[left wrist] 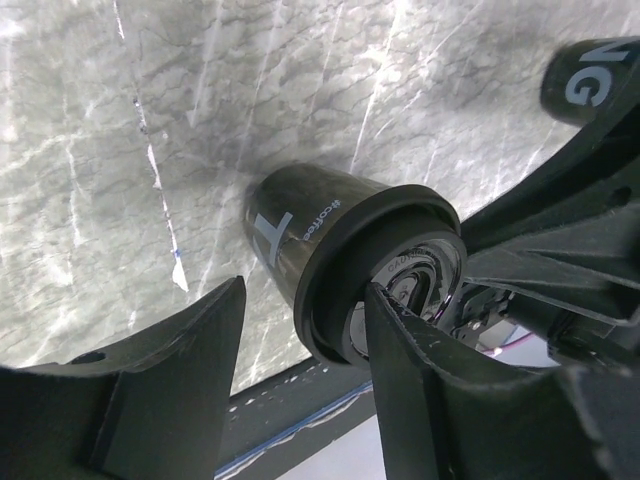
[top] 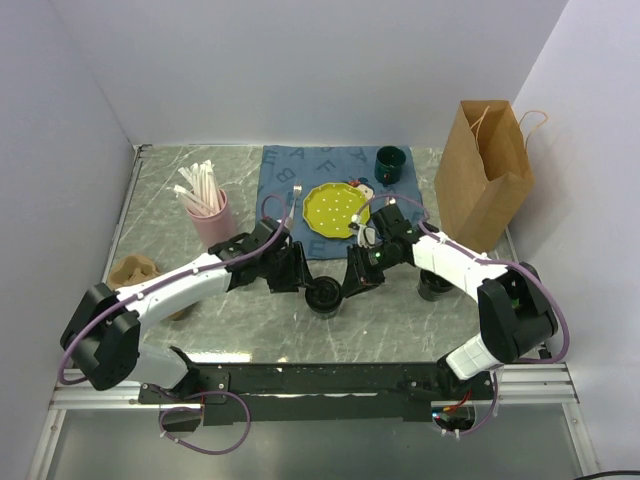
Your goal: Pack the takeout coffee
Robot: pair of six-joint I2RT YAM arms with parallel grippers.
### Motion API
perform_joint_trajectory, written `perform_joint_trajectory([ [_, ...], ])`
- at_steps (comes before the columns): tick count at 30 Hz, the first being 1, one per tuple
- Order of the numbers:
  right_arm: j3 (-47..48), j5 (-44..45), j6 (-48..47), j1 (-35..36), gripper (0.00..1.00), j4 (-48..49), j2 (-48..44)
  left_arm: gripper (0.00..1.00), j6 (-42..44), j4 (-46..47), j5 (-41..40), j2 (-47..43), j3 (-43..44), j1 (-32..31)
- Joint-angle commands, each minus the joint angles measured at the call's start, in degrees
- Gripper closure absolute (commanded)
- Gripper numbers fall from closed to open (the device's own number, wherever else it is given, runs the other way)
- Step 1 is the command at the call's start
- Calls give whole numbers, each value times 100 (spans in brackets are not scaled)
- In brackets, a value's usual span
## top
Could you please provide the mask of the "black coffee cup lid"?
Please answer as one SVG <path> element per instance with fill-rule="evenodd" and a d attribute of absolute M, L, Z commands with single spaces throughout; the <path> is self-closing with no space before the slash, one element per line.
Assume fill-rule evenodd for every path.
<path fill-rule="evenodd" d="M 342 303 L 341 285 L 332 277 L 314 279 L 314 289 L 305 290 L 305 301 L 310 309 L 333 309 Z"/>

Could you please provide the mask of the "dark transparent coffee cup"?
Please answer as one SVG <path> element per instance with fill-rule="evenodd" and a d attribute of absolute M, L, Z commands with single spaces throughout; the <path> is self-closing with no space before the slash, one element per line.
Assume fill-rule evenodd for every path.
<path fill-rule="evenodd" d="M 340 310 L 340 307 L 336 307 L 333 309 L 315 309 L 315 308 L 311 309 L 313 315 L 316 318 L 321 320 L 328 320 L 335 317 L 339 312 L 339 310 Z"/>

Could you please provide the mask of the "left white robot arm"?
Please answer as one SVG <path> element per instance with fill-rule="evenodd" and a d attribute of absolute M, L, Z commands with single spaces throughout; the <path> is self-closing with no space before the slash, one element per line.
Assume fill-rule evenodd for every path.
<path fill-rule="evenodd" d="M 205 298 L 257 279 L 273 293 L 296 292 L 313 282 L 301 242 L 272 218 L 151 280 L 116 290 L 104 283 L 88 289 L 61 336 L 62 361 L 73 362 L 98 391 L 131 380 L 188 401 L 197 393 L 198 365 L 178 347 L 143 345 L 144 335 Z"/>

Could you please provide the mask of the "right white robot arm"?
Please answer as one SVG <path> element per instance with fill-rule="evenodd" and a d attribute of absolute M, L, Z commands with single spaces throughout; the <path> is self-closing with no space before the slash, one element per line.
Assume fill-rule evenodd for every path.
<path fill-rule="evenodd" d="M 442 232 L 413 226 L 395 204 L 374 212 L 372 221 L 381 241 L 347 248 L 343 297 L 377 288 L 385 282 L 385 270 L 408 264 L 477 304 L 479 333 L 440 360 L 437 385 L 444 396 L 460 398 L 471 388 L 472 377 L 519 360 L 557 333 L 559 315 L 530 268 L 493 260 Z"/>

